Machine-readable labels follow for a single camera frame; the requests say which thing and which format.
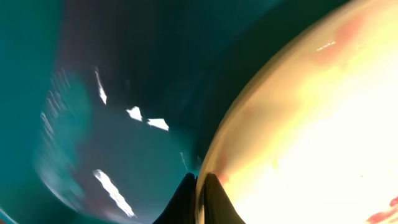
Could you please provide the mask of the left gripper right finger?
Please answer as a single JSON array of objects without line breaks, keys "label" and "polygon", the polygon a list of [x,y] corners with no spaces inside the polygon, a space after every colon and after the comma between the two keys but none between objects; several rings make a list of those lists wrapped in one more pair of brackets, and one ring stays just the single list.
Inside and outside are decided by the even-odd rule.
[{"label": "left gripper right finger", "polygon": [[215,174],[208,173],[203,189],[205,224],[246,224]]}]

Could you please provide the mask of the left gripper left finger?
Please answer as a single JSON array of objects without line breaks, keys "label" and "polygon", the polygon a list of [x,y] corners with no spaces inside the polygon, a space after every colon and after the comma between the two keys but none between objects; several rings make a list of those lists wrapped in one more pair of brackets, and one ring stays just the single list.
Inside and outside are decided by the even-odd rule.
[{"label": "left gripper left finger", "polygon": [[187,173],[164,211],[153,224],[195,224],[195,187],[197,178]]}]

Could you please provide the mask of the yellow-green plate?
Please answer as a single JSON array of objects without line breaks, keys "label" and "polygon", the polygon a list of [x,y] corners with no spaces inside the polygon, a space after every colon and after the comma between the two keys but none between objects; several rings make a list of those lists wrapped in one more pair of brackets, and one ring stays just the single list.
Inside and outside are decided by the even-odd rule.
[{"label": "yellow-green plate", "polygon": [[248,82],[198,176],[245,223],[397,222],[397,2],[350,1]]}]

